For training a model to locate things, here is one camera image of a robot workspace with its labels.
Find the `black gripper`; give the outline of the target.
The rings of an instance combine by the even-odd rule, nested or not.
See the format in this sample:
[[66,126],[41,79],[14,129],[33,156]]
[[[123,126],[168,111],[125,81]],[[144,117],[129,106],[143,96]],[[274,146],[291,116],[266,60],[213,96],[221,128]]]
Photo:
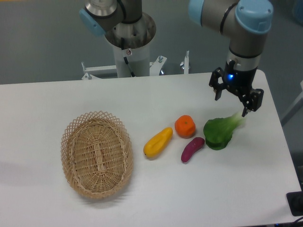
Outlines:
[[225,64],[224,71],[220,67],[215,69],[211,74],[209,86],[215,92],[215,101],[221,98],[222,91],[226,89],[236,96],[239,95],[239,100],[244,106],[241,116],[245,117],[249,112],[255,112],[261,107],[264,90],[252,88],[257,68],[240,71],[234,69],[234,66],[235,63],[232,61]]

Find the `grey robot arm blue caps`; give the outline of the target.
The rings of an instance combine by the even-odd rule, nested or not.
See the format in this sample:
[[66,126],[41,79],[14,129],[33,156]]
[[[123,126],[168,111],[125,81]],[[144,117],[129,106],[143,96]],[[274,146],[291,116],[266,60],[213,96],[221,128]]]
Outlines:
[[[237,96],[243,115],[262,104],[264,92],[253,88],[252,82],[273,12],[268,0],[192,0],[188,5],[192,21],[230,39],[225,67],[212,72],[209,85],[215,99],[223,90]],[[140,0],[87,0],[79,16],[93,35],[104,36],[113,46],[119,77],[150,75],[145,48],[155,37],[156,25],[143,12]]]

